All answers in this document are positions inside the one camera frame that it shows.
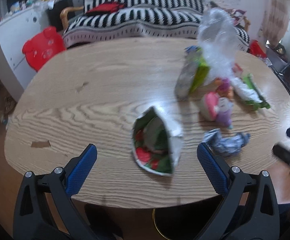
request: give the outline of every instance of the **wood grain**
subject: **wood grain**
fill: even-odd
[[[198,114],[204,87],[177,102],[174,87],[184,63],[185,39],[128,38],[71,49],[52,58],[22,95],[7,131],[5,156],[20,173],[36,174],[64,166],[88,145],[97,146],[98,159],[77,200],[110,207],[158,208],[191,203],[214,196],[196,157],[206,131],[216,128]],[[252,73],[271,109],[251,111],[237,98],[234,129],[224,136],[251,133],[250,143],[237,157],[226,159],[244,172],[258,174],[274,162],[278,141],[290,146],[290,96],[272,71],[256,57],[237,53],[237,63]],[[160,106],[180,122],[184,147],[173,177],[150,174],[131,155],[131,128],[149,106]],[[32,141],[50,141],[49,148],[31,148]]]

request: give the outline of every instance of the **wooden armrest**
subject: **wooden armrest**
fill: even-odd
[[[69,12],[74,12],[74,11],[80,11],[83,10],[84,6],[81,7],[67,7],[64,10],[62,10],[60,18],[62,20],[62,25],[63,25],[63,30],[68,28],[68,18],[67,15]]]
[[[245,22],[244,29],[245,29],[245,31],[248,32],[249,27],[250,27],[250,25],[251,25],[251,22],[246,18],[246,16],[244,16],[244,22]]]

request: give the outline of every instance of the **pink toy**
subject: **pink toy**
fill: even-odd
[[[220,98],[218,93],[209,92],[205,94],[199,103],[202,116],[208,121],[217,121],[220,124],[232,129],[232,103],[228,98]]]
[[[218,114],[219,95],[216,92],[205,94],[200,101],[200,113],[208,120],[215,121]]]

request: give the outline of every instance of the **white cabinet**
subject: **white cabinet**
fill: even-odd
[[[36,74],[22,53],[23,45],[48,25],[40,7],[27,8],[0,22],[0,80],[16,101]]]

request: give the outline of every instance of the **clear plastic bag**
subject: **clear plastic bag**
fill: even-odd
[[[235,64],[238,39],[229,14],[220,8],[208,10],[198,28],[197,39],[203,49],[203,57],[210,66],[204,85],[215,78],[233,78],[232,67]]]

